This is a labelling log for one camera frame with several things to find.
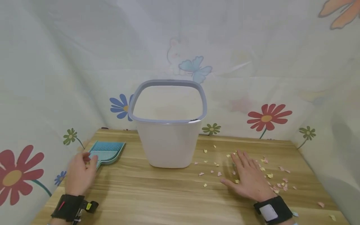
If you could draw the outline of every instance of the right hand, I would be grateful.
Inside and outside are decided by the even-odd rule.
[[[85,195],[85,192],[91,187],[96,176],[96,163],[98,156],[89,158],[89,152],[76,154],[67,171],[65,183],[65,194],[79,196]]]
[[[221,179],[221,183],[233,189],[242,197],[257,202],[264,202],[268,199],[275,198],[277,195],[270,189],[258,163],[254,159],[251,159],[246,152],[241,153],[237,150],[237,155],[239,157],[231,154],[231,157],[236,165],[240,183],[235,184],[227,179]]]

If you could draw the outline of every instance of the white trash bin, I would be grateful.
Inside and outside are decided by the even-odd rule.
[[[163,168],[190,165],[206,114],[204,90],[187,80],[146,81],[129,105],[149,163]]]

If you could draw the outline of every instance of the wooden table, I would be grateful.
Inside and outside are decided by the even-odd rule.
[[[259,160],[265,156],[265,173],[273,185],[289,180],[289,190],[280,191],[292,211],[299,214],[299,225],[348,224],[331,197],[316,179],[300,153],[290,141],[199,136],[193,162],[184,169],[152,167],[144,154],[137,132],[98,130],[86,147],[89,151],[96,140],[125,141],[121,158],[112,165],[101,166],[95,183],[86,199],[99,202],[95,214],[84,213],[80,224],[86,225],[149,225],[149,224],[206,224],[206,225],[259,225],[250,200],[238,197],[219,182],[220,171],[229,179],[232,174],[231,158],[227,154],[237,149],[246,150]],[[291,171],[280,171],[279,166]],[[38,213],[33,225],[48,222],[60,196],[64,182]],[[325,203],[325,208],[317,202]],[[329,215],[336,217],[336,222]]]

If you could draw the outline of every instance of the blue flower decal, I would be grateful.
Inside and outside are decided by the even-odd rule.
[[[59,175],[56,176],[55,178],[55,185],[59,186],[61,184],[61,182],[63,181],[63,179],[66,176],[66,171],[61,171],[61,173]]]
[[[129,104],[132,100],[133,95],[130,96]],[[127,120],[132,121],[132,119],[129,117],[127,110],[129,109],[129,105],[127,103],[126,97],[124,94],[120,94],[120,101],[116,98],[110,98],[110,101],[113,105],[111,105],[112,108],[110,108],[111,112],[119,113],[117,115],[117,118],[123,119],[127,115]]]

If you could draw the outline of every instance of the orange flower decal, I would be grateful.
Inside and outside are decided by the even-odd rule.
[[[342,7],[341,15],[330,26],[331,30],[342,29],[359,15],[360,0],[327,0],[319,13],[319,17],[327,17]]]

